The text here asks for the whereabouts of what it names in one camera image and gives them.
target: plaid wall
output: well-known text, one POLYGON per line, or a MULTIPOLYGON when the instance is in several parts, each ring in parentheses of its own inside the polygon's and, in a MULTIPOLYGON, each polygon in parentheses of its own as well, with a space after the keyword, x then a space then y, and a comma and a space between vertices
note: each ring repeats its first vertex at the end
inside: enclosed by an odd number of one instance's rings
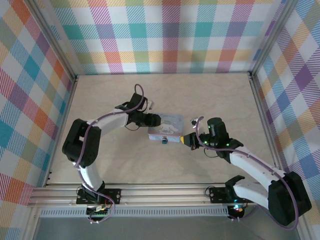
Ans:
POLYGON ((320 0, 300 0, 258 73, 283 166, 303 179, 320 239, 320 0))
POLYGON ((80 74, 247 72, 285 0, 37 0, 80 74))
POLYGON ((71 81, 23 0, 0 1, 0 240, 18 239, 71 81))

